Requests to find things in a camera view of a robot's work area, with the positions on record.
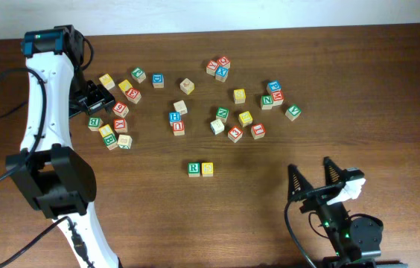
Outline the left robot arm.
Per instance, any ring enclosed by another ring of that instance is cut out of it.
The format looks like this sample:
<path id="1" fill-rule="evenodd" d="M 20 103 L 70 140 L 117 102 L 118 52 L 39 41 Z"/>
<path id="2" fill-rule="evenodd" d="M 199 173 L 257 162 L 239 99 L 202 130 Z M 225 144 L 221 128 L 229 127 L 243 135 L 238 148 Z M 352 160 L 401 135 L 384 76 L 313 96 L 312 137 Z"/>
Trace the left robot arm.
<path id="1" fill-rule="evenodd" d="M 71 145 L 70 118 L 115 105 L 108 89 L 83 75 L 85 41 L 72 25 L 25 34 L 28 119 L 6 168 L 31 208 L 61 229 L 81 267 L 120 267 L 95 212 L 94 171 Z"/>

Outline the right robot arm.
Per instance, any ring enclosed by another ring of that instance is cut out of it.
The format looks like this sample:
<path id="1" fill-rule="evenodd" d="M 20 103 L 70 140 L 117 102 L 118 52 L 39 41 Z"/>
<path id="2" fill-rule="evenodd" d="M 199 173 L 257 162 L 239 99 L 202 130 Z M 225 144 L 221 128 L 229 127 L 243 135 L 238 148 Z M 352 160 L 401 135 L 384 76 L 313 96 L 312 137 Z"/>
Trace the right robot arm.
<path id="1" fill-rule="evenodd" d="M 366 182 L 364 173 L 356 168 L 342 169 L 326 156 L 322 165 L 325 171 L 325 185 L 314 188 L 291 164 L 288 171 L 287 204 L 284 220 L 287 230 L 311 267 L 316 264 L 303 249 L 290 226 L 289 207 L 301 202 L 301 213 L 315 214 L 334 248 L 334 257 L 322 260 L 324 267 L 376 267 L 375 259 L 381 256 L 383 222 L 368 214 L 350 215 L 343 203 L 360 196 Z"/>

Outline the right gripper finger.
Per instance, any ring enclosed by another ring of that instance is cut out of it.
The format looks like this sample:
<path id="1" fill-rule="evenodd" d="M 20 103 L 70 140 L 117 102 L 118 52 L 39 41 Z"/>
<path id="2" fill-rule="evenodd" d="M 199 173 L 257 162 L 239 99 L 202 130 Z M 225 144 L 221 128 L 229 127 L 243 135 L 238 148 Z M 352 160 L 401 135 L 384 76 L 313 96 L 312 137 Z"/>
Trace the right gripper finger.
<path id="1" fill-rule="evenodd" d="M 307 198 L 307 195 L 314 188 L 299 172 L 296 165 L 288 165 L 288 201 L 301 201 Z"/>
<path id="2" fill-rule="evenodd" d="M 323 159 L 323 167 L 325 171 L 325 184 L 327 186 L 346 182 L 345 171 L 337 166 L 330 157 L 326 156 Z"/>

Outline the yellow S block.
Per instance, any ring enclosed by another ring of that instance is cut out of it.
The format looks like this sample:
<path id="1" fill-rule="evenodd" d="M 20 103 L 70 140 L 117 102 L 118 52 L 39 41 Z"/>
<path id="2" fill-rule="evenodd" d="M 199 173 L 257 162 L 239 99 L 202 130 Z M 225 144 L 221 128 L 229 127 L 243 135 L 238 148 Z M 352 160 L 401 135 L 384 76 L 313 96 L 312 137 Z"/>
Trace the yellow S block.
<path id="1" fill-rule="evenodd" d="M 214 175 L 214 163 L 213 162 L 203 162 L 201 165 L 202 176 L 213 176 Z"/>

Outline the green R block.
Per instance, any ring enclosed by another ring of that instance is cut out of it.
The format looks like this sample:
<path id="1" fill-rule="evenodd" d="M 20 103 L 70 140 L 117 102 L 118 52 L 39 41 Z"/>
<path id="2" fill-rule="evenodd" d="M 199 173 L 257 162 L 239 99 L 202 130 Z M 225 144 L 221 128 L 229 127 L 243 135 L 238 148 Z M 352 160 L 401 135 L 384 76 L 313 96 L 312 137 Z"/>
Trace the green R block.
<path id="1" fill-rule="evenodd" d="M 199 177 L 200 176 L 200 163 L 199 162 L 189 162 L 188 163 L 188 176 L 189 177 Z"/>

